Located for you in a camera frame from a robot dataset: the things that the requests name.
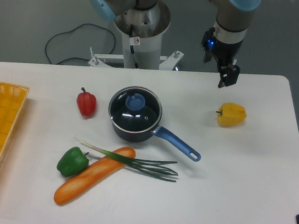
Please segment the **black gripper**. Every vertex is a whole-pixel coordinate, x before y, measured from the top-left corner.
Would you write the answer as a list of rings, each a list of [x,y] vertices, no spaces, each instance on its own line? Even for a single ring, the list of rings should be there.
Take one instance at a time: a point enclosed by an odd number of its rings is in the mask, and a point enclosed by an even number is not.
[[[220,74],[218,87],[231,86],[237,83],[240,67],[233,65],[233,58],[239,51],[242,41],[238,43],[224,43],[214,34],[218,32],[214,27],[204,32],[201,45],[204,48],[203,62],[211,61],[212,57],[217,61],[217,70]]]

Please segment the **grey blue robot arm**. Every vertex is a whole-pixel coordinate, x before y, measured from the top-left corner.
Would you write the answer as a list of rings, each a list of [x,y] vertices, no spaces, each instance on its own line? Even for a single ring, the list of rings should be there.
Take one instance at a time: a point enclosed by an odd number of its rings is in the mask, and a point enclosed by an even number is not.
[[[212,59],[220,74],[219,87],[234,85],[240,68],[234,63],[261,0],[209,0],[218,11],[213,27],[204,32],[204,62]],[[156,70],[170,10],[161,0],[90,0],[96,13],[114,22],[122,34],[125,68]]]

